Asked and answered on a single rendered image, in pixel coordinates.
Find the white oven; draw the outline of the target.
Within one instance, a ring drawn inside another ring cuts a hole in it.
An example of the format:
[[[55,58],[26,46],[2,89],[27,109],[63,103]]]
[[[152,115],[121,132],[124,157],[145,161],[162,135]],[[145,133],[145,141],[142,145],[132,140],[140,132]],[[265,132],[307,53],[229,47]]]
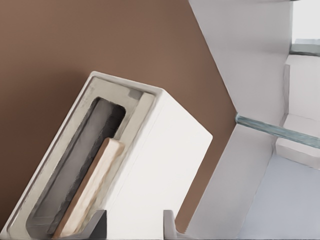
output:
[[[44,240],[164,240],[164,210],[175,218],[213,137],[164,89],[139,84],[127,127],[108,137],[124,150],[80,230]]]

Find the oven door with dark window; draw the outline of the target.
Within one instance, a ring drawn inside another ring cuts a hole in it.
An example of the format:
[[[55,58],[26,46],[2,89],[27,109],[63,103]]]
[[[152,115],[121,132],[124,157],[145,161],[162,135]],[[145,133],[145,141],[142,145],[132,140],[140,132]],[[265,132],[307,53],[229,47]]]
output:
[[[61,225],[104,139],[120,137],[141,84],[93,73],[73,103],[8,221],[1,240],[45,240]]]

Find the silver frame post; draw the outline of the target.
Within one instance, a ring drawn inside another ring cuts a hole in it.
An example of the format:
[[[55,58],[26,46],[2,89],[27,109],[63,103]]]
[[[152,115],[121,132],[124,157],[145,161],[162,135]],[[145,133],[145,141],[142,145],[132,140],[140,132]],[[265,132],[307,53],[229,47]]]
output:
[[[320,57],[320,39],[297,38],[291,44],[290,54]]]
[[[241,116],[238,113],[235,115],[234,119],[235,119],[235,122],[239,125],[242,125],[260,132],[264,132],[264,133],[276,136],[278,138],[287,139],[289,141],[307,145],[312,148],[320,149],[319,137],[308,135],[308,134],[290,130],[290,129],[286,129],[284,127],[275,126],[259,120],[254,120],[248,117]]]

